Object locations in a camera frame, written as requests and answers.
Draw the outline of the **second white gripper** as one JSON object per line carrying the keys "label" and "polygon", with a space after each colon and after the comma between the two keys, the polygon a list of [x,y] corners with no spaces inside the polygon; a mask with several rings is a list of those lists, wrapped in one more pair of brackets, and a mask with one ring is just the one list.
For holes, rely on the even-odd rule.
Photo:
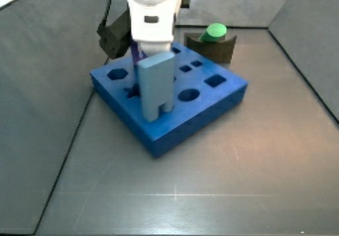
{"label": "second white gripper", "polygon": [[135,0],[127,0],[127,3],[132,40],[148,57],[168,52],[182,0],[164,0],[156,5],[143,5]]}

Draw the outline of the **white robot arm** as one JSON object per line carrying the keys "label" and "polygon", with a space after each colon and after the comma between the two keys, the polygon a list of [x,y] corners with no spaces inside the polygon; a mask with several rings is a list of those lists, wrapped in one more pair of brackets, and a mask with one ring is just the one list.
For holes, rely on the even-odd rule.
{"label": "white robot arm", "polygon": [[131,36],[148,57],[168,52],[182,0],[127,0]]}

